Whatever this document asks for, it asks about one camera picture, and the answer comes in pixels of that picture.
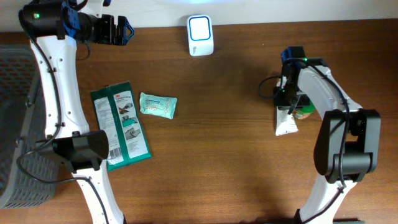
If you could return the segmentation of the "grey plastic basket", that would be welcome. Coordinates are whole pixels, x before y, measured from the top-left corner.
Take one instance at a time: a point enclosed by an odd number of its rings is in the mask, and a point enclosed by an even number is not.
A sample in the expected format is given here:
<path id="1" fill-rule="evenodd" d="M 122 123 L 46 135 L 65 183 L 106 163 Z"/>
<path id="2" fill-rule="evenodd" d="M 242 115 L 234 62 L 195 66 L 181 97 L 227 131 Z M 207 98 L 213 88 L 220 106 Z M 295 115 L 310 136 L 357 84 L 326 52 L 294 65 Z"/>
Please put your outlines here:
<path id="1" fill-rule="evenodd" d="M 28 155 L 45 138 L 45 106 L 34 53 L 1 45 L 1 208 L 35 207 L 55 193 L 59 166 Z"/>

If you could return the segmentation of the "white barcode scanner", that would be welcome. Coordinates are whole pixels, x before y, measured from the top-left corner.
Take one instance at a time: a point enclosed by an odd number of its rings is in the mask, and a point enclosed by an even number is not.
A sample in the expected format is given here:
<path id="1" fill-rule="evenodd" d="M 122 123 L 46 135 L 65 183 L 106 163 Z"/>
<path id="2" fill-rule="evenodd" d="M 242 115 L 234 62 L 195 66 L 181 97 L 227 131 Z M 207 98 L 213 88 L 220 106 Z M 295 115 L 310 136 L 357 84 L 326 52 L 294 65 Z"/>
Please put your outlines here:
<path id="1" fill-rule="evenodd" d="M 190 16 L 187 19 L 187 37 L 192 57 L 211 55 L 214 52 L 213 26 L 209 16 Z"/>

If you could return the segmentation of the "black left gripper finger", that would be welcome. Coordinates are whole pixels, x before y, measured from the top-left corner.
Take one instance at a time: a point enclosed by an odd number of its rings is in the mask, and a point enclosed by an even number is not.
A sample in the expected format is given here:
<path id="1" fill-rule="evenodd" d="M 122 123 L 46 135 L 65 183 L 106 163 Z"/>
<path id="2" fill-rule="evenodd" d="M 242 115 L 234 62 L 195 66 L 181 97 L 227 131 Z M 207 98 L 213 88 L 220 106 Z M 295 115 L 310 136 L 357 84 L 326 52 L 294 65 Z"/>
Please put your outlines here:
<path id="1" fill-rule="evenodd" d="M 116 35 L 116 45 L 127 45 L 135 34 L 134 29 L 118 29 Z"/>
<path id="2" fill-rule="evenodd" d="M 132 27 L 131 27 L 127 17 L 118 16 L 117 29 L 118 30 L 132 30 Z"/>

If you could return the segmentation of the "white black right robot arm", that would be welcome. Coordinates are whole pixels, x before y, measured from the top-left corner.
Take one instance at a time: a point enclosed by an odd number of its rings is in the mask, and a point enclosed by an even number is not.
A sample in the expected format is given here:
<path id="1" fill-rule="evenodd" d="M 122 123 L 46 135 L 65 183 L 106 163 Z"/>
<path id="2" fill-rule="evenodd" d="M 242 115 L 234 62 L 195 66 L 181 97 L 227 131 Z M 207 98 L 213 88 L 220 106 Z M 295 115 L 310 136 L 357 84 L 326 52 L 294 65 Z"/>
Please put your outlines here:
<path id="1" fill-rule="evenodd" d="M 277 135 L 294 133 L 299 111 L 313 106 L 322 124 L 313 151 L 318 172 L 293 223 L 333 223 L 346 195 L 377 167 L 381 115 L 364 109 L 339 86 L 322 58 L 301 46 L 281 53 L 282 70 L 272 98 Z"/>

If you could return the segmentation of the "teal wet wipes pack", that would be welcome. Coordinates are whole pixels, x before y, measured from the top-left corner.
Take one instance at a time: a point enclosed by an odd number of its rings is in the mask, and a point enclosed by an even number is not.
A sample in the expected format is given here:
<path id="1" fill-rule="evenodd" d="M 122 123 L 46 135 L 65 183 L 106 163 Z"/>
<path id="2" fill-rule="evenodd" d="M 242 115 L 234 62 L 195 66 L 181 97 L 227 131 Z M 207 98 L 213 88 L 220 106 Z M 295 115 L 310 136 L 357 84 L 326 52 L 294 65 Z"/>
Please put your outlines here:
<path id="1" fill-rule="evenodd" d="M 177 98 L 148 95 L 142 92 L 139 98 L 140 112 L 167 119 L 173 119 Z"/>

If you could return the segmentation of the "green 3M cloth package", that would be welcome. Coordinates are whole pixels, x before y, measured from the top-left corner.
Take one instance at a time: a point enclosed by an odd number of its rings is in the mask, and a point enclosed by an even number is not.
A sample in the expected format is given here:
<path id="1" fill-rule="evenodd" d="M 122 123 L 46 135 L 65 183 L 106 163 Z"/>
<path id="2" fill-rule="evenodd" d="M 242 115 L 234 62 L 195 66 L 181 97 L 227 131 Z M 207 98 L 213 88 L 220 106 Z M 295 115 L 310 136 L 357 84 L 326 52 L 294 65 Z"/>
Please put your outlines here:
<path id="1" fill-rule="evenodd" d="M 152 157 L 129 82 L 92 91 L 91 100 L 98 126 L 108 138 L 108 171 Z"/>

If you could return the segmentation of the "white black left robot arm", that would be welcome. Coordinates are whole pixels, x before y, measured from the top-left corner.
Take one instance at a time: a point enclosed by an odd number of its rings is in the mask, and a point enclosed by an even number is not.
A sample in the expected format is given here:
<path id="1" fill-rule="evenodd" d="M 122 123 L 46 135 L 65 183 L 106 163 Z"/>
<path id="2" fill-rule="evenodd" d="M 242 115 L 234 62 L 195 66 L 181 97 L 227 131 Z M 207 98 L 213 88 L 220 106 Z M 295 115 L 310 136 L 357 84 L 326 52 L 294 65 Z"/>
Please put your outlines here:
<path id="1" fill-rule="evenodd" d="M 32 1 L 18 13 L 39 66 L 45 137 L 32 152 L 63 165 L 83 192 L 94 223 L 124 223 L 108 178 L 108 138 L 90 131 L 76 77 L 78 43 L 126 45 L 134 30 L 124 16 L 103 13 L 109 1 Z"/>

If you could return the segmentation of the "white tube gold cap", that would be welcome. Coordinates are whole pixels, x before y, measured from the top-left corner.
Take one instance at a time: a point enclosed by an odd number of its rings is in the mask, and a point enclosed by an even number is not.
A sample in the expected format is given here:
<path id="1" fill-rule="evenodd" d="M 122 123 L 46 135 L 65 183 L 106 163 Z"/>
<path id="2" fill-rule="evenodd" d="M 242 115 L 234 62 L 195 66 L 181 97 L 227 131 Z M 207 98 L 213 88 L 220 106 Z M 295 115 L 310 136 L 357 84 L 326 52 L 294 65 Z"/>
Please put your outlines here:
<path id="1" fill-rule="evenodd" d="M 282 109 L 279 107 L 275 108 L 276 125 L 275 125 L 275 135 L 281 136 L 285 134 L 296 133 L 299 131 L 294 117 L 292 114 L 288 114 L 288 109 Z"/>

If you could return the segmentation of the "green lid glass jar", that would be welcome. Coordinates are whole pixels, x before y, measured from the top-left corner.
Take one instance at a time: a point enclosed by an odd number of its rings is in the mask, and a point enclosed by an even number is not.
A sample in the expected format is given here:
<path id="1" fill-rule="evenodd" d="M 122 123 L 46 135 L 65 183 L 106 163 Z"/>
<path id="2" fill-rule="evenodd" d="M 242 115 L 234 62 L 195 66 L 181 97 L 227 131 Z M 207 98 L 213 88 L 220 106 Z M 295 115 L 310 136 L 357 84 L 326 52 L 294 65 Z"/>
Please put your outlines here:
<path id="1" fill-rule="evenodd" d="M 306 119 L 315 111 L 315 106 L 312 102 L 308 106 L 303 106 L 300 109 L 296 109 L 293 112 L 293 117 L 295 119 Z"/>

